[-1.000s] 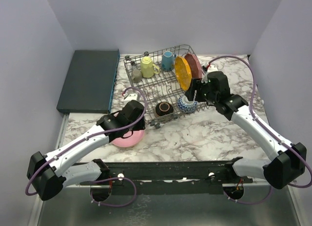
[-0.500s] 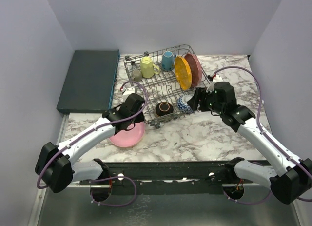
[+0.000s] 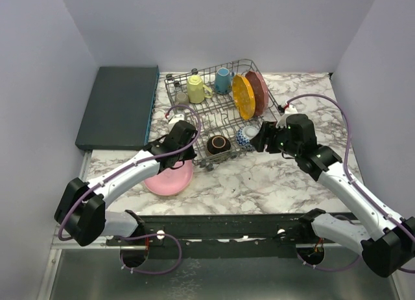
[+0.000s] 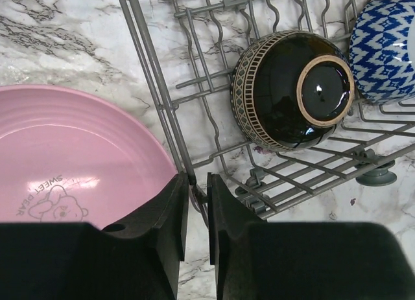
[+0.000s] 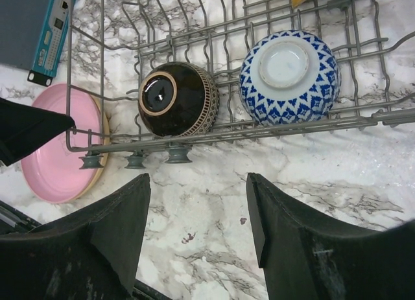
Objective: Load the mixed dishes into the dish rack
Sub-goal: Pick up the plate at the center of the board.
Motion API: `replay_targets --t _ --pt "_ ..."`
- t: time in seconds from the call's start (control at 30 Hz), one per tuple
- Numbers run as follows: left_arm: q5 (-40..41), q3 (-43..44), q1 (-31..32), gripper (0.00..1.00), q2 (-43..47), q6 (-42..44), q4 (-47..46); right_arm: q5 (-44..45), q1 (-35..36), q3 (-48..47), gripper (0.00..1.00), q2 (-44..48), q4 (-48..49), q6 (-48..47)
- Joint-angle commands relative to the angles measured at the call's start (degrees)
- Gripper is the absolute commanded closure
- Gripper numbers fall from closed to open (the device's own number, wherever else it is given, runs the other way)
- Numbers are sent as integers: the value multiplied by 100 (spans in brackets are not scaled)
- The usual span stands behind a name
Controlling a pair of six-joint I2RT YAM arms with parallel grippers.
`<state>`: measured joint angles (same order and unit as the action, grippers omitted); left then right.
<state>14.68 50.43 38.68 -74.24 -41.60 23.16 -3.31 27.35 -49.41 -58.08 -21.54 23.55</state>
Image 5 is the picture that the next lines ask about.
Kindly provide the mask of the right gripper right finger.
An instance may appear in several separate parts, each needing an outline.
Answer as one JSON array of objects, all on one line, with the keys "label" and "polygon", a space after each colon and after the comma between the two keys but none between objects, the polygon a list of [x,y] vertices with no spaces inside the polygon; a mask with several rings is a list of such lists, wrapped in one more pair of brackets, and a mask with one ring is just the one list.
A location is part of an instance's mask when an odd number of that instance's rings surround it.
[{"label": "right gripper right finger", "polygon": [[246,197],[270,299],[413,299],[414,222],[375,231],[328,216],[250,173]]}]

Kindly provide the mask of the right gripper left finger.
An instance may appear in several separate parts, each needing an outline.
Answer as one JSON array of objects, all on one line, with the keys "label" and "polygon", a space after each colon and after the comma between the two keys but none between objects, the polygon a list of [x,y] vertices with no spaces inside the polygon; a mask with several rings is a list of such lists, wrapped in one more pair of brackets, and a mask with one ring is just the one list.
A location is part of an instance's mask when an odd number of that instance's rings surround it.
[{"label": "right gripper left finger", "polygon": [[131,299],[150,194],[141,174],[63,218],[1,235],[1,298]]}]

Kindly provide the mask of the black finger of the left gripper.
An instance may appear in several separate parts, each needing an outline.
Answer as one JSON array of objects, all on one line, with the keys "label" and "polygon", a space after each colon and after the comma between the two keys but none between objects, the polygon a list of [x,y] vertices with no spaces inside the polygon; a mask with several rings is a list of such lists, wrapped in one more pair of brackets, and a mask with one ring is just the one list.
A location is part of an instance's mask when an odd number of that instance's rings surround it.
[{"label": "black finger of the left gripper", "polygon": [[65,114],[1,99],[1,162],[10,166],[74,127]]}]

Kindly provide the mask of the pink plate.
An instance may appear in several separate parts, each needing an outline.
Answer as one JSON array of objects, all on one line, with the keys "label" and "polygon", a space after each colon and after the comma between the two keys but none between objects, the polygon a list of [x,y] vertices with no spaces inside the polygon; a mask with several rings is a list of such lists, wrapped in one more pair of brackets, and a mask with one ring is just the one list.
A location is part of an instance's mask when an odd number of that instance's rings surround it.
[{"label": "pink plate", "polygon": [[[49,86],[33,102],[35,108],[58,113],[66,111],[67,84]],[[101,109],[87,93],[71,89],[70,116],[81,130],[100,132]],[[72,146],[87,147],[88,134],[69,133]],[[85,152],[70,152],[66,134],[61,133],[33,154],[21,160],[21,169],[30,189],[49,203],[64,203],[80,197],[97,182],[103,168],[81,170]]]}]

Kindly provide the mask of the grey wire dish rack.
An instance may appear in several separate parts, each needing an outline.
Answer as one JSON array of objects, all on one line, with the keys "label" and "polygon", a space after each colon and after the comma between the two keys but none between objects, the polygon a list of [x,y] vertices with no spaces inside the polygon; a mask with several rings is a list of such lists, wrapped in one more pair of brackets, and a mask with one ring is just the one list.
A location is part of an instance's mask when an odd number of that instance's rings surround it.
[{"label": "grey wire dish rack", "polygon": [[332,132],[414,122],[414,93],[394,95],[377,0],[97,0],[86,22],[79,3],[68,17],[67,56],[92,51],[100,86],[67,78],[66,113],[75,95],[99,109],[127,112],[111,132],[65,135],[83,168],[127,153],[127,167],[167,151],[188,162],[196,144]]}]

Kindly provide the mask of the brown beige bowl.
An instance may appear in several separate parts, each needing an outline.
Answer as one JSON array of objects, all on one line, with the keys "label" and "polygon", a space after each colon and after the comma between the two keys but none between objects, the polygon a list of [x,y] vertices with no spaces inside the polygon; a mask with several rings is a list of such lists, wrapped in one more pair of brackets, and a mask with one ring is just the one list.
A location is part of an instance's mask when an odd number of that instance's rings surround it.
[{"label": "brown beige bowl", "polygon": [[219,105],[219,91],[211,75],[192,63],[159,65],[139,88],[139,115],[146,128],[158,137],[210,131]]}]

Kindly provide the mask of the red patterned bowl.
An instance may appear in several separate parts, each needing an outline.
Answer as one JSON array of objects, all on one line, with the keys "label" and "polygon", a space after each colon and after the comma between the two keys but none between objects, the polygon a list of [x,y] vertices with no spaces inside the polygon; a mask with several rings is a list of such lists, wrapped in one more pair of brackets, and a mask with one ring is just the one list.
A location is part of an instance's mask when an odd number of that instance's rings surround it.
[{"label": "red patterned bowl", "polygon": [[263,126],[318,121],[340,94],[340,67],[318,36],[282,30],[259,40],[243,60],[239,96]]}]

